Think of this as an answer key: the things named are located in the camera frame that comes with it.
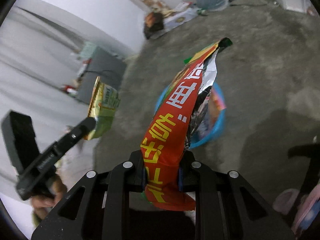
white curtain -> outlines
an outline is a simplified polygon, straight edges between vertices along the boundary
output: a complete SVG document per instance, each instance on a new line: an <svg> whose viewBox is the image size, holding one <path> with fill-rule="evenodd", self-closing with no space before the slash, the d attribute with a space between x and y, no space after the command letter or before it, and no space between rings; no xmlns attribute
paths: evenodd
<svg viewBox="0 0 320 240"><path fill-rule="evenodd" d="M10 109L30 115L40 151L87 115L87 105L58 89L79 70L80 63L70 55L75 49L80 48L65 33L17 7L0 28L0 118ZM0 192L19 199L0 136ZM87 154L92 155L92 147Z"/></svg>

metal rivet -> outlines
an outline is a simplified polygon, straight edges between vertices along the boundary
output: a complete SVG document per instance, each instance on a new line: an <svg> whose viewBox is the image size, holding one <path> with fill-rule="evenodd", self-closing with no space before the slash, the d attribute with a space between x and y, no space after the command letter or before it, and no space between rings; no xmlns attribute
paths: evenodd
<svg viewBox="0 0 320 240"><path fill-rule="evenodd" d="M239 173L236 171L230 171L229 176L232 178L237 178L237 177L239 177Z"/></svg>
<svg viewBox="0 0 320 240"><path fill-rule="evenodd" d="M191 165L194 168L200 168L201 167L201 163L200 162L193 162Z"/></svg>
<svg viewBox="0 0 320 240"><path fill-rule="evenodd" d="M90 179L90 178L93 178L94 176L96 176L96 172L95 171L88 171L87 172L87 177Z"/></svg>
<svg viewBox="0 0 320 240"><path fill-rule="evenodd" d="M125 162L124 164L123 164L123 166L125 167L125 168L131 168L132 167L132 162Z"/></svg>

concrete floor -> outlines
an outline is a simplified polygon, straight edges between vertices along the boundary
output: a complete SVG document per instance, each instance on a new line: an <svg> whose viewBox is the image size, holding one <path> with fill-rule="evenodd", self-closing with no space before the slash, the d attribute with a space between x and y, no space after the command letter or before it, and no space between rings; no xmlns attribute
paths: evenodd
<svg viewBox="0 0 320 240"><path fill-rule="evenodd" d="M156 100L183 60L228 37L234 45L216 61L228 108L225 131L194 149L196 159L217 171L238 170L269 203L299 188L308 159L286 154L320 136L319 23L273 4L236 6L148 41L126 71L113 128L97 147L96 170L111 170L139 149Z"/></svg>

human hand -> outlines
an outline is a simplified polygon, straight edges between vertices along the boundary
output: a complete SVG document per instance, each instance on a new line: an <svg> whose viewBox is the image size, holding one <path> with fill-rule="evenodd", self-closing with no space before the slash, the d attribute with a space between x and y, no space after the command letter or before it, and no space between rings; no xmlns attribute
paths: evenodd
<svg viewBox="0 0 320 240"><path fill-rule="evenodd" d="M49 213L47 208L54 207L67 192L67 187L63 184L61 178L58 175L56 175L51 189L55 195L54 199L48 198L43 195L38 195L31 198L31 205L34 208L34 212L41 220L43 220Z"/></svg>

triangular cutout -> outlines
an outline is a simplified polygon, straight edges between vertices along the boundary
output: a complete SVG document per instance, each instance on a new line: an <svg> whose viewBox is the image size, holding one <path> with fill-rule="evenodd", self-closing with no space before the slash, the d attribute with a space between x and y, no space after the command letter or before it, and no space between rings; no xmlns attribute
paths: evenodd
<svg viewBox="0 0 320 240"><path fill-rule="evenodd" d="M80 187L62 206L58 215L70 220L75 220L79 211L81 200L85 192L84 187Z"/></svg>
<svg viewBox="0 0 320 240"><path fill-rule="evenodd" d="M244 200L245 207L247 209L248 217L251 221L258 220L267 216L267 212L264 208L256 201L256 199L247 191L246 188L241 187L240 192Z"/></svg>

